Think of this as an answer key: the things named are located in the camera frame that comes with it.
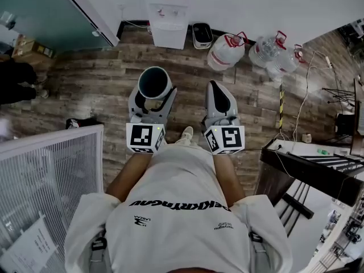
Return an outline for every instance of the shirt sleeve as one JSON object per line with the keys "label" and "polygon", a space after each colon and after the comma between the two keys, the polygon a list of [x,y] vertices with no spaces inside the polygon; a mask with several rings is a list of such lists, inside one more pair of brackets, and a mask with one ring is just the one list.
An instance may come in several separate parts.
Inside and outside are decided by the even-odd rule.
{"label": "shirt sleeve", "polygon": [[292,251],[286,230],[266,195],[243,198],[230,208],[248,229],[263,238],[270,267],[276,273],[289,273]]}
{"label": "shirt sleeve", "polygon": [[90,243],[119,204],[117,198],[104,193],[81,196],[64,242],[67,273],[88,272]]}

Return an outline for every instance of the white marker cube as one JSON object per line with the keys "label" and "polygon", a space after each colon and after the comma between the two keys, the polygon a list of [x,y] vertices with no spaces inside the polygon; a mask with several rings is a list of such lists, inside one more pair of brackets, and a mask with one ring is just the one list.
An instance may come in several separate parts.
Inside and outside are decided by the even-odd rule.
{"label": "white marker cube", "polygon": [[126,143],[133,152],[153,154],[158,151],[166,131],[164,125],[127,123]]}
{"label": "white marker cube", "polygon": [[244,126],[211,126],[205,132],[213,155],[235,154],[245,148]]}

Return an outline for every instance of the person in black pants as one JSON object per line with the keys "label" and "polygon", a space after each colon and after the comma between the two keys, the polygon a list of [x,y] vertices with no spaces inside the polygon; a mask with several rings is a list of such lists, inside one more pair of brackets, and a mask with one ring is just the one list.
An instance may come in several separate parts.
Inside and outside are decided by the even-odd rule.
{"label": "person in black pants", "polygon": [[0,62],[0,105],[31,100],[36,96],[47,98],[46,90],[37,92],[35,88],[19,85],[23,82],[32,85],[36,78],[33,67],[27,63],[16,63],[13,59]]}

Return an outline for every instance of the yellow and black striped tape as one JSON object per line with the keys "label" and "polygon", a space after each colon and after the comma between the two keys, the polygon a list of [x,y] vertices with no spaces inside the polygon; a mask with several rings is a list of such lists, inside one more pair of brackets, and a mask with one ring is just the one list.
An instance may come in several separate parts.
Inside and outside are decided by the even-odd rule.
{"label": "yellow and black striped tape", "polygon": [[282,124],[283,124],[283,95],[284,95],[284,90],[283,90],[283,84],[280,84],[279,87],[279,132],[282,131]]}

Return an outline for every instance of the water bottle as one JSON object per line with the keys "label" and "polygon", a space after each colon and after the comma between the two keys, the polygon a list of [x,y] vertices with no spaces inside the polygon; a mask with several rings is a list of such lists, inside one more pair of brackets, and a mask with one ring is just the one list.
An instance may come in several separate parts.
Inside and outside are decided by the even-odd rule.
{"label": "water bottle", "polygon": [[265,68],[267,62],[272,61],[281,50],[286,49],[283,46],[286,38],[287,36],[279,30],[275,37],[258,39],[249,50],[251,62],[254,65]]}
{"label": "water bottle", "polygon": [[267,73],[274,80],[281,78],[285,74],[293,73],[302,63],[305,63],[302,46],[295,44],[295,49],[288,48],[285,51],[281,51],[275,60],[267,63]]}
{"label": "water bottle", "polygon": [[233,67],[244,56],[246,43],[249,41],[244,32],[220,36],[207,55],[208,65],[215,71]]}

